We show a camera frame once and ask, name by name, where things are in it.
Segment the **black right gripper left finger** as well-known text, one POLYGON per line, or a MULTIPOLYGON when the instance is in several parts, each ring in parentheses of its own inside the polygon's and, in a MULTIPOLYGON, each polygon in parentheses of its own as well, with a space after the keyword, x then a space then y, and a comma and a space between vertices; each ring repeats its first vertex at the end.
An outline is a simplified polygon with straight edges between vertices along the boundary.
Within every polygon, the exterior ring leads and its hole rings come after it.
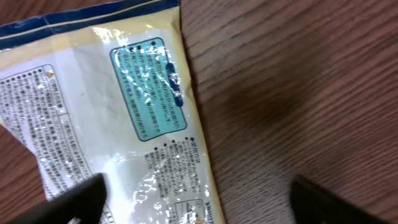
POLYGON ((57 198, 36 206, 9 224, 67 224, 74 218, 82 224, 98 224, 107 198, 102 173, 95 174, 57 198))

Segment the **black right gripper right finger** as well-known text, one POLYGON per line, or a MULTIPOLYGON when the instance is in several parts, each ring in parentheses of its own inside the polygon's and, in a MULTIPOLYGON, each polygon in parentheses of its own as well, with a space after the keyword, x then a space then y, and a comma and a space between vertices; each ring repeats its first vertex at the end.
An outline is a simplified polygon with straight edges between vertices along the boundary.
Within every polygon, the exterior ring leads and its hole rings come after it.
POLYGON ((290 206, 299 224, 387 224, 300 175, 291 183, 290 206))

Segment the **yellow snack bag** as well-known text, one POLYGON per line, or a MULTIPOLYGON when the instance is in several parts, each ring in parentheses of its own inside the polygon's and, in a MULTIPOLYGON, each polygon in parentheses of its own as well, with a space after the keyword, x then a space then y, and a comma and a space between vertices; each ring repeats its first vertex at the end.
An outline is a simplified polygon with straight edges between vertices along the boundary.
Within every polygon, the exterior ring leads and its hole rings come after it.
POLYGON ((101 223, 223 223, 177 0, 116 1, 1 27, 1 125, 53 199, 106 177, 101 223))

